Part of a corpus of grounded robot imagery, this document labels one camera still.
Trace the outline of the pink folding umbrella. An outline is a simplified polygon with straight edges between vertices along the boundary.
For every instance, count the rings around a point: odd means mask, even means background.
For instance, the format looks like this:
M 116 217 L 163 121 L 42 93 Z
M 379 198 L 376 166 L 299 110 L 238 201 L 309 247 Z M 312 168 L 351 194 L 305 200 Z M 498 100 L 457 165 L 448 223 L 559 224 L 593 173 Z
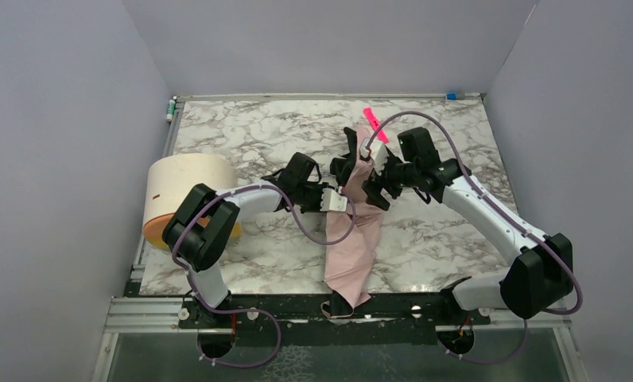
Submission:
M 348 208 L 346 212 L 328 212 L 326 216 L 327 241 L 342 239 L 327 246 L 326 251 L 324 281 L 332 294 L 321 309 L 330 318 L 350 317 L 357 306 L 371 298 L 367 280 L 376 260 L 384 215 L 383 210 L 366 203 L 362 190 L 373 165 L 359 158 L 359 147 L 372 131 L 359 125 L 355 129 L 344 128 L 344 133 L 349 152 L 332 160 L 330 173 L 354 202 L 355 215 Z

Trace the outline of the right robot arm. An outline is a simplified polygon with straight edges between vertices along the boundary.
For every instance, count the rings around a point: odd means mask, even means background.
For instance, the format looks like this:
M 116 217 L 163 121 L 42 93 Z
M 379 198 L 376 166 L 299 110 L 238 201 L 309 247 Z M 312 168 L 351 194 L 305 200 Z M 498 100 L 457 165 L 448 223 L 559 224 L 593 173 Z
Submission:
M 441 160 L 425 128 L 402 132 L 398 142 L 401 157 L 378 139 L 359 144 L 359 158 L 374 166 L 363 183 L 367 203 L 387 210 L 383 191 L 397 198 L 412 189 L 426 204 L 436 201 L 462 216 L 507 262 L 500 274 L 466 278 L 444 289 L 461 310 L 509 310 L 529 319 L 573 291 L 573 247 L 566 236 L 549 236 L 516 216 L 457 158 Z

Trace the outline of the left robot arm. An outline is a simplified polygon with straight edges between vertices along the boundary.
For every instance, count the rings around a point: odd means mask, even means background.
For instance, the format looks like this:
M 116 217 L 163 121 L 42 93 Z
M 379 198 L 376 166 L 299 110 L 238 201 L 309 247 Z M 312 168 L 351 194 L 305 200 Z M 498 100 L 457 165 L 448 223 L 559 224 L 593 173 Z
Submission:
M 235 224 L 266 212 L 354 212 L 353 200 L 343 188 L 317 179 L 318 164 L 295 153 L 288 164 L 250 185 L 215 191 L 194 185 L 165 226 L 161 238 L 174 263 L 186 272 L 200 303 L 218 313 L 230 291 L 223 280 L 219 260 Z

